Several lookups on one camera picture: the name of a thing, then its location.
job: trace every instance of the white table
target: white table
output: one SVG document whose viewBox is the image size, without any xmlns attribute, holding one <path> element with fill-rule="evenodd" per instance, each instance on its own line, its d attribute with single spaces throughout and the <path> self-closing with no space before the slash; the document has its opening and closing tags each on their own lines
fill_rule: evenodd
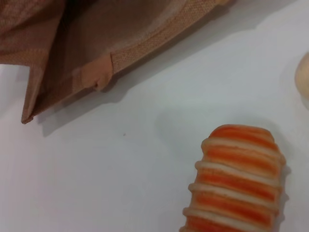
<svg viewBox="0 0 309 232">
<path fill-rule="evenodd" d="M 288 165 L 280 232 L 308 231 L 307 51 L 308 0 L 240 0 L 111 92 L 27 125 L 28 68 L 1 65 L 0 231 L 177 231 L 200 143 L 226 123 L 271 130 Z"/>
</svg>

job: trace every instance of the woven fabric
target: woven fabric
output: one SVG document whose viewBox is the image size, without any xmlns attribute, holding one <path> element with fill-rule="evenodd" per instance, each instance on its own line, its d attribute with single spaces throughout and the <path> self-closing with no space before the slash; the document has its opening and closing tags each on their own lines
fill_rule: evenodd
<svg viewBox="0 0 309 232">
<path fill-rule="evenodd" d="M 227 2 L 0 0 L 0 63 L 30 66 L 22 122 L 102 89 Z"/>
</svg>

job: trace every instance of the tan fabric bag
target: tan fabric bag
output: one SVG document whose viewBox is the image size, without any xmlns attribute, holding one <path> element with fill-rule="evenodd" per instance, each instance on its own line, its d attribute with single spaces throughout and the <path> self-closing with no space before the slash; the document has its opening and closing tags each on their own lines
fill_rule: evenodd
<svg viewBox="0 0 309 232">
<path fill-rule="evenodd" d="M 230 0 L 0 0 L 0 63 L 30 66 L 22 122 L 128 72 Z"/>
</svg>

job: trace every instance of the orange striped object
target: orange striped object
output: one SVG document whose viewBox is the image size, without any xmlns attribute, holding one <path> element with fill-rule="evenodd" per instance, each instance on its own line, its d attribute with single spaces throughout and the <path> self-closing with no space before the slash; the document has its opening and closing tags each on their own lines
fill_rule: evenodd
<svg viewBox="0 0 309 232">
<path fill-rule="evenodd" d="M 224 125 L 202 143 L 181 232 L 270 232 L 285 158 L 262 128 Z"/>
</svg>

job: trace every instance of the beige round object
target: beige round object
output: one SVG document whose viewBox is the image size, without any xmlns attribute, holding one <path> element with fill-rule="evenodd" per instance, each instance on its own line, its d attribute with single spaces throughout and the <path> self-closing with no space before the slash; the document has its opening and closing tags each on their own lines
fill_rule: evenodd
<svg viewBox="0 0 309 232">
<path fill-rule="evenodd" d="M 298 65 L 295 82 L 299 93 L 309 99 L 309 53 L 305 54 Z"/>
</svg>

